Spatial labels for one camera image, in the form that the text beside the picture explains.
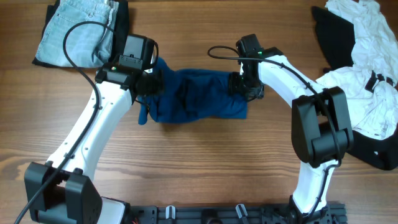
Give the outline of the white crumpled garment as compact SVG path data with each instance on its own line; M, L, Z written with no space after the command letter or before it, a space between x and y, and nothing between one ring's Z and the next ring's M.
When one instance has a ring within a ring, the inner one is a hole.
M317 83L345 92L354 131L385 140L397 127L397 39L376 1L330 0L325 6L353 26L353 64L327 72Z

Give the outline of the black garment on right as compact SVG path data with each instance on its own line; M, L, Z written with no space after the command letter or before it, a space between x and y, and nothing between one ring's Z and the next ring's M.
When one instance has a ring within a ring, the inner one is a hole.
M315 20L315 33L330 72L353 64L354 25L349 21L317 6L311 8ZM381 170L397 168L397 130L383 140L353 131L354 147L349 154Z

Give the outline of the dark blue polo shirt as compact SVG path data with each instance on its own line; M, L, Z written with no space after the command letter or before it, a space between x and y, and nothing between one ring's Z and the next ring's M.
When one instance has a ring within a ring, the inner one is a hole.
M186 68L172 70L160 58L155 70L164 76L165 89L160 95L140 96L138 124L150 116L158 123L181 124L207 117L245 119L248 103L239 94L228 92L229 72Z

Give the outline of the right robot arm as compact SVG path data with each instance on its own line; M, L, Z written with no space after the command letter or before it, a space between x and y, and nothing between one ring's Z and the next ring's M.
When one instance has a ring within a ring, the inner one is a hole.
M302 220L321 215L333 171L353 146L346 95L325 88L294 68L276 47L264 49L255 34L236 43L240 72L229 76L229 92L261 99L271 87L292 110L291 140L301 161L292 208Z

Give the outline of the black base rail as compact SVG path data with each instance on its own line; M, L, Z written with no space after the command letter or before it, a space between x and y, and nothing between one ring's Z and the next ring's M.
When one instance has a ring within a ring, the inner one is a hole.
M282 224L301 223L299 215L287 204L266 204L250 207L238 204L233 207L167 207L132 206L124 223L137 224Z

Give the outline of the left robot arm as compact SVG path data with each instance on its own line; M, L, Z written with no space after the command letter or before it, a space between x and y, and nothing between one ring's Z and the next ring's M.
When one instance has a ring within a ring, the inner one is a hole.
M129 204L102 197L93 179L105 145L136 98L164 90L162 73L154 70L158 54L154 40L129 35L122 54L96 72L91 98L63 144L45 164L33 162L24 174L26 211L34 222L126 220Z

